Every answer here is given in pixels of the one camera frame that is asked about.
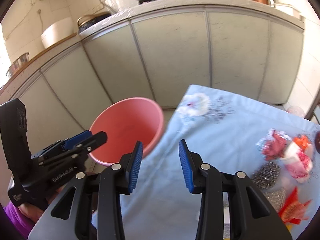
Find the person's left hand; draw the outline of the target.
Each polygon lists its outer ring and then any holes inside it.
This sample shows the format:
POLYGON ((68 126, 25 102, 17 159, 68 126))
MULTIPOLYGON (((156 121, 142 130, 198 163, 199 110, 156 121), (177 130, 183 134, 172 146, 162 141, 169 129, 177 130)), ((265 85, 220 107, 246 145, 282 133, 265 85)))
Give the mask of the person's left hand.
MULTIPOLYGON (((64 187, 65 185, 61 186, 60 188, 56 189, 52 195, 47 196, 46 200, 48 204, 50 204, 57 197, 64 187)), ((20 205, 18 209, 25 217, 29 218, 34 223, 36 223, 44 213, 43 210, 29 203, 20 205)))

